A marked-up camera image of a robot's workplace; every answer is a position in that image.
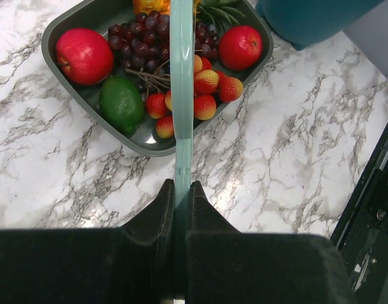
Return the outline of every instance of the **marble countertop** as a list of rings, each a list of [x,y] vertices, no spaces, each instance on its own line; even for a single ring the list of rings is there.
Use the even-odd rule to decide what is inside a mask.
[[[79,0],[0,2],[0,228],[127,222],[173,178],[174,155],[121,145],[72,100],[41,53]],[[329,236],[388,120],[388,82],[339,33],[273,57],[196,138],[193,179],[241,231]]]

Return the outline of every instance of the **screw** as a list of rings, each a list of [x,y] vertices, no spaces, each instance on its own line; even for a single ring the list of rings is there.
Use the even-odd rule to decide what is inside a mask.
[[[380,209],[377,212],[376,217],[377,217],[378,220],[383,220],[386,215],[387,215],[387,213],[384,210]]]

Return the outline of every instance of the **green lime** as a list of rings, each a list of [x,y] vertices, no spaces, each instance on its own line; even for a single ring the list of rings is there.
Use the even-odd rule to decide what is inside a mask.
[[[142,122],[145,108],[136,86],[122,77],[109,77],[100,91],[103,118],[120,132],[131,134]]]

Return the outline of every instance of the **apple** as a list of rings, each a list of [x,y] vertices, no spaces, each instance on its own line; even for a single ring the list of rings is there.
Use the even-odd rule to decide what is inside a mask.
[[[73,28],[56,43],[57,65],[76,84],[91,86],[107,78],[114,58],[108,42],[88,28]]]
[[[262,50],[262,37],[248,25],[231,27],[219,41],[221,63],[236,72],[254,65],[262,55]]]

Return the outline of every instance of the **tray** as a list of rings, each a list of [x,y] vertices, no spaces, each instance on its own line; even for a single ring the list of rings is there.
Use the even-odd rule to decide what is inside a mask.
[[[268,30],[268,26],[261,19],[253,7],[246,1],[240,1],[236,6],[245,16],[239,20],[242,25],[250,25],[257,29],[262,36],[263,52],[259,61],[248,70],[242,72],[232,72],[223,68],[219,62],[213,64],[215,70],[220,70],[228,76],[240,79],[246,86],[267,63],[273,52],[273,40]],[[62,86],[69,94],[109,133],[115,136],[120,142],[128,148],[147,156],[165,156],[173,154],[176,150],[176,140],[174,137],[169,139],[161,139],[157,137],[155,132],[155,120],[147,114],[138,130],[131,135],[120,133],[113,128],[108,122],[101,117],[98,103],[98,95],[101,84],[91,87],[83,87],[70,83],[55,63],[55,44],[59,37],[69,29],[75,27],[85,27],[93,29],[102,35],[105,35],[108,26],[113,23],[121,24],[133,19],[133,7],[131,0],[85,0],[74,6],[58,18],[53,20],[43,33],[42,37],[42,53],[48,67],[53,72],[53,75],[59,80]],[[122,75],[129,77],[121,68],[115,68],[114,75]],[[214,116],[217,117],[228,104],[217,101],[217,111]],[[199,133],[211,120],[193,121],[194,136]]]

